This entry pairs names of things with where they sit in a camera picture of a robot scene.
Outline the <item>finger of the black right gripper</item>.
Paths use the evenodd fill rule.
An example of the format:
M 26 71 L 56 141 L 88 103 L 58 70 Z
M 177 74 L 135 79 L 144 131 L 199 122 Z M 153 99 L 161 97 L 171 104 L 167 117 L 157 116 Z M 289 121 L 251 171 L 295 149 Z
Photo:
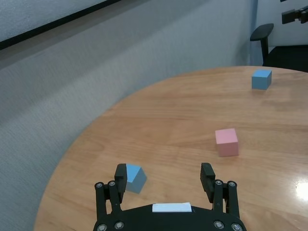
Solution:
M 282 24 L 288 24 L 298 20 L 304 24 L 308 22 L 308 7 L 303 7 L 298 10 L 292 9 L 282 13 Z

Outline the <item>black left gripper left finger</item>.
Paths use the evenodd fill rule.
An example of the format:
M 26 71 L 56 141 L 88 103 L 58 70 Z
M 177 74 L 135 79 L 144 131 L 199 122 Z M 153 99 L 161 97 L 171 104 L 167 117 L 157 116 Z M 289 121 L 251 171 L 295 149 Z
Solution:
M 98 182 L 94 185 L 96 194 L 96 217 L 102 220 L 107 216 L 106 201 L 111 203 L 111 214 L 118 214 L 121 210 L 121 203 L 127 185 L 127 166 L 126 164 L 118 164 L 114 180 L 107 184 Z

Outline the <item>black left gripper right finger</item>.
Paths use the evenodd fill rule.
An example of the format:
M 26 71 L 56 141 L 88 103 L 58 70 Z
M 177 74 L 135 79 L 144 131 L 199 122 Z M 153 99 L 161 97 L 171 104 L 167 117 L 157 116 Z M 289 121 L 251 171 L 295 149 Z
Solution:
M 237 195 L 237 183 L 228 181 L 224 183 L 217 180 L 212 166 L 209 163 L 201 164 L 200 180 L 207 194 L 212 210 L 223 213 L 223 201 L 226 203 L 226 213 L 239 217 L 239 204 Z

